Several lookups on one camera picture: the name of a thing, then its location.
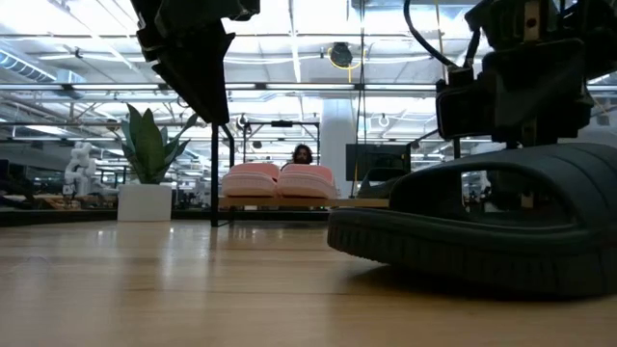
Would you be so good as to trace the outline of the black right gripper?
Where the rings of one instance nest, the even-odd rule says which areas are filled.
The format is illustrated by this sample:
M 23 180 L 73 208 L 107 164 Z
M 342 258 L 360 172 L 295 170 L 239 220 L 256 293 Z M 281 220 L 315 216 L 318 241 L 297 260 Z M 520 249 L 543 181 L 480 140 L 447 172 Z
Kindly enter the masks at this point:
M 493 101 L 492 139 L 521 142 L 536 122 L 538 143 L 575 138 L 590 121 L 593 100 L 585 86 L 585 45 L 578 39 L 544 41 L 495 51 L 483 59 Z M 535 183 L 520 173 L 490 171 L 490 202 L 498 209 L 530 209 Z

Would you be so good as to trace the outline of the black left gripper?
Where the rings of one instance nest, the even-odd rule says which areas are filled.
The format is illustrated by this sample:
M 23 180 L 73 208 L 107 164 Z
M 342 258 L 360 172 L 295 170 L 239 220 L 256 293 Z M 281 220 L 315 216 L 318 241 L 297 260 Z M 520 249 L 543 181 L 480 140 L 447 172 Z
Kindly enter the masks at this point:
M 248 21 L 260 13 L 261 0 L 130 2 L 144 26 L 137 38 L 152 69 L 204 121 L 228 122 L 224 58 L 235 35 L 220 20 Z M 164 38 L 157 30 L 189 32 Z

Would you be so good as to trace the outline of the pink foam slide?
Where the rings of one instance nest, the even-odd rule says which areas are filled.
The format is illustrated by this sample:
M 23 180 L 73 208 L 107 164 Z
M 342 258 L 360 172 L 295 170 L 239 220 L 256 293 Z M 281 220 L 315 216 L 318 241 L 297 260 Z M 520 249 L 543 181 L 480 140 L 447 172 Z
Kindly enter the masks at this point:
M 222 178 L 222 194 L 225 197 L 275 197 L 280 172 L 278 166 L 270 163 L 235 165 Z
M 332 170 L 319 165 L 286 165 L 279 175 L 277 191 L 283 197 L 328 200 L 337 197 Z

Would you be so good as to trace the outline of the green succulent plant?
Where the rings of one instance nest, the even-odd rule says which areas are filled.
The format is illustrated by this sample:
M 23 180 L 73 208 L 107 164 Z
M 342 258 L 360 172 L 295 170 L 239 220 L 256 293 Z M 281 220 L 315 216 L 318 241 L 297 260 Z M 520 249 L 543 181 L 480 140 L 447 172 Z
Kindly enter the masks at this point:
M 128 120 L 121 121 L 124 141 L 121 148 L 124 157 L 136 173 L 141 184 L 160 184 L 174 160 L 181 155 L 190 143 L 181 142 L 180 137 L 194 126 L 199 116 L 190 117 L 182 129 L 172 138 L 168 129 L 159 127 L 153 113 L 146 109 L 140 113 L 131 104 L 126 105 Z

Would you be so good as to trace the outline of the person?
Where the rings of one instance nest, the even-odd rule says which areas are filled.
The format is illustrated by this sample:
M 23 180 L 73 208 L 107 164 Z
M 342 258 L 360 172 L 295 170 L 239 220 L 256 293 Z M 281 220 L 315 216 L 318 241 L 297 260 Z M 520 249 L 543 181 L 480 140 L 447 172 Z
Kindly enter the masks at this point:
M 292 153 L 292 164 L 310 165 L 313 161 L 312 150 L 309 146 L 299 144 Z

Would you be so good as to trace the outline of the black monitor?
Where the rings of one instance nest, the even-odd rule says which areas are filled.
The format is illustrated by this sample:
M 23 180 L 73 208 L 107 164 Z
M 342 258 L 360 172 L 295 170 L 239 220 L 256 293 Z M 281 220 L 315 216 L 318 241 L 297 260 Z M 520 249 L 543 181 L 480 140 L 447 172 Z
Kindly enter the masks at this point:
M 345 178 L 358 181 L 371 169 L 411 169 L 411 151 L 402 145 L 348 144 L 345 147 Z

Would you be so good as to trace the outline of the white plant pot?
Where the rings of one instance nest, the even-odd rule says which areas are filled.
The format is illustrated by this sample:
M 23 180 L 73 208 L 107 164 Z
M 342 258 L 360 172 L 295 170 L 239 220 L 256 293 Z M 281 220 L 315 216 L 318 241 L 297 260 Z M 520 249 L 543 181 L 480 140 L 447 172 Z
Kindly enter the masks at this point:
M 122 185 L 118 193 L 119 222 L 168 222 L 173 189 L 155 184 Z

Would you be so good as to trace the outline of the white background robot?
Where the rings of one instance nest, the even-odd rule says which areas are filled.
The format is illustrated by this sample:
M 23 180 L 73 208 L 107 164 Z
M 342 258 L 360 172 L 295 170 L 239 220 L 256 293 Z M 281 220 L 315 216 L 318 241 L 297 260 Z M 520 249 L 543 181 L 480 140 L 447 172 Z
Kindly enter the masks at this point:
M 70 151 L 70 160 L 64 171 L 64 196 L 116 196 L 118 189 L 110 188 L 95 179 L 96 163 L 90 157 L 91 143 L 77 142 Z

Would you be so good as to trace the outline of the black background gantry frame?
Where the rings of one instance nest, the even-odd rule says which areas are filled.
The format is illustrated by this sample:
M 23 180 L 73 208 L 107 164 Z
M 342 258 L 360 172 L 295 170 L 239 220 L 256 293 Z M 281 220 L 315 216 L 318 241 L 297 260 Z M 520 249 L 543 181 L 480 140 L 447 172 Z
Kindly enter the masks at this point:
M 321 149 L 321 129 L 319 122 L 309 121 L 294 121 L 294 120 L 270 120 L 270 121 L 248 121 L 241 126 L 242 129 L 242 160 L 247 161 L 248 155 L 248 143 L 253 137 L 264 127 L 269 126 L 272 128 L 292 128 L 299 126 L 305 131 L 305 133 L 315 142 L 316 150 L 313 152 L 316 155 L 317 163 L 320 163 L 320 149 Z

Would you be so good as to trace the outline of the wooden shelf with black frame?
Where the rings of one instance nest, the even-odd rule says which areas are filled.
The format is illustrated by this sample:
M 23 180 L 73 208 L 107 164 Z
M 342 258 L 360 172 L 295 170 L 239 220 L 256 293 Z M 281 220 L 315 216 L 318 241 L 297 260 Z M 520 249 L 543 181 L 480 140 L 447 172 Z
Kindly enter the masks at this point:
M 221 211 L 220 207 L 227 207 L 229 211 L 235 211 L 235 208 L 238 206 L 276 206 L 276 207 L 373 207 L 373 208 L 385 208 L 388 206 L 388 201 L 385 199 L 355 199 L 355 198 L 347 198 L 347 199 L 315 199 L 315 198 L 281 198 L 281 197 L 272 197 L 272 198 L 264 198 L 264 197 L 221 197 L 218 193 L 218 163 L 219 163 L 219 143 L 221 140 L 219 139 L 220 132 L 223 131 L 225 140 L 229 141 L 229 157 L 228 163 L 229 168 L 235 165 L 235 138 L 233 134 L 229 130 L 226 124 L 217 125 L 215 123 L 211 124 L 211 145 L 212 150 L 215 151 L 211 155 L 211 160 L 216 163 L 212 166 L 212 184 L 214 186 L 211 187 L 211 194 L 215 195 L 211 198 L 211 209 L 210 212 L 215 214 Z M 412 144 L 417 144 L 425 139 L 434 136 L 438 133 L 438 130 L 432 130 L 427 132 L 419 137 L 413 138 L 410 142 L 408 142 L 407 146 L 411 148 Z M 210 220 L 210 224 L 213 227 L 222 227 L 225 224 L 218 224 L 214 220 Z

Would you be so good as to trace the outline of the black aluminium table frame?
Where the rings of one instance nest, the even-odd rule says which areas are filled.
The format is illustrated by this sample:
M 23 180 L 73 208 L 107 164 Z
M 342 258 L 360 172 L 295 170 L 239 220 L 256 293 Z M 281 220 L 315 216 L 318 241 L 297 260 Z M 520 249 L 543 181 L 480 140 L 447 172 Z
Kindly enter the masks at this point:
M 173 220 L 210 221 L 285 221 L 323 222 L 329 218 L 326 210 L 317 211 L 219 211 L 173 210 Z M 0 227 L 25 227 L 45 224 L 86 223 L 117 219 L 116 210 L 10 210 L 0 211 Z

